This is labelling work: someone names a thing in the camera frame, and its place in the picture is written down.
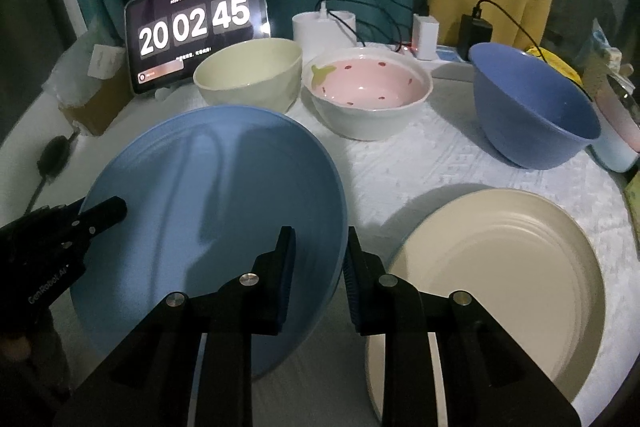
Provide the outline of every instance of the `digital clock display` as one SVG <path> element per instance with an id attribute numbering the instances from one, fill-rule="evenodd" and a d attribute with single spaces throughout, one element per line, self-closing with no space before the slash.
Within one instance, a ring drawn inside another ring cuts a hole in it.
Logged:
<path id="1" fill-rule="evenodd" d="M 125 24 L 136 93 L 190 78 L 226 46 L 270 36 L 265 0 L 133 0 Z"/>

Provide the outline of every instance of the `light blue container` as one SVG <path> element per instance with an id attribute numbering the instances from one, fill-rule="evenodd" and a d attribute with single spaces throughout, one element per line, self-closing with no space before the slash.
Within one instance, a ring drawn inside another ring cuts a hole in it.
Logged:
<path id="1" fill-rule="evenodd" d="M 550 169 L 600 136 L 588 97 L 542 60 L 494 42 L 472 46 L 469 59 L 482 129 L 515 164 Z"/>
<path id="2" fill-rule="evenodd" d="M 620 137 L 595 104 L 593 108 L 602 128 L 600 138 L 591 144 L 594 154 L 610 171 L 627 172 L 638 161 L 638 153 Z"/>

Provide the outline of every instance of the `person's hand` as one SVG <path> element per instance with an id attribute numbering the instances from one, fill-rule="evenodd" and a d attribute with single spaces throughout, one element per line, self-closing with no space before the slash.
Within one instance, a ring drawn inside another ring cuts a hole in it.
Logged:
<path id="1" fill-rule="evenodd" d="M 31 356 L 31 343 L 27 337 L 0 335 L 0 354 L 10 362 L 24 362 Z"/>

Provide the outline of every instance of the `white tablecloth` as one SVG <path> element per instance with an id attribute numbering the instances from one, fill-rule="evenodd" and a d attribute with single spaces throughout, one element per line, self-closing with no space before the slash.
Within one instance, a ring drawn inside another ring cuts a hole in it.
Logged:
<path id="1" fill-rule="evenodd" d="M 606 288 L 600 352 L 574 406 L 588 425 L 609 402 L 640 351 L 640 263 L 616 180 L 580 152 L 562 166 L 528 171 L 508 164 L 487 142 L 473 106 L 472 84 L 436 80 L 433 94 L 401 134 L 381 142 L 336 136 L 316 119 L 306 97 L 289 111 L 332 156 L 346 193 L 350 224 L 362 247 L 388 263 L 402 240 L 429 213 L 483 187 L 529 190 L 564 208 L 593 245 Z M 200 107 L 194 86 L 164 102 L 135 100 L 100 138 L 81 137 L 71 162 L 38 204 L 83 197 L 104 165 L 140 132 Z M 52 307 L 79 383 L 98 362 L 78 324 L 68 293 Z M 313 334 L 280 367 L 254 384 L 254 424 L 374 426 L 364 373 L 364 339 L 351 325 L 344 285 Z"/>

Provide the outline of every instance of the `pink bowl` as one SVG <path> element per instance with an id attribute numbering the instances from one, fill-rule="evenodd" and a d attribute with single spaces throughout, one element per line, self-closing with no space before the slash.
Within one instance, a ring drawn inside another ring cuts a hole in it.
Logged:
<path id="1" fill-rule="evenodd" d="M 402 107 L 427 93 L 410 70 L 376 58 L 337 60 L 316 71 L 314 95 L 360 109 Z"/>
<path id="2" fill-rule="evenodd" d="M 318 55 L 303 68 L 302 83 L 326 126 L 356 140 L 402 131 L 419 117 L 433 89 L 415 58 L 374 47 Z"/>

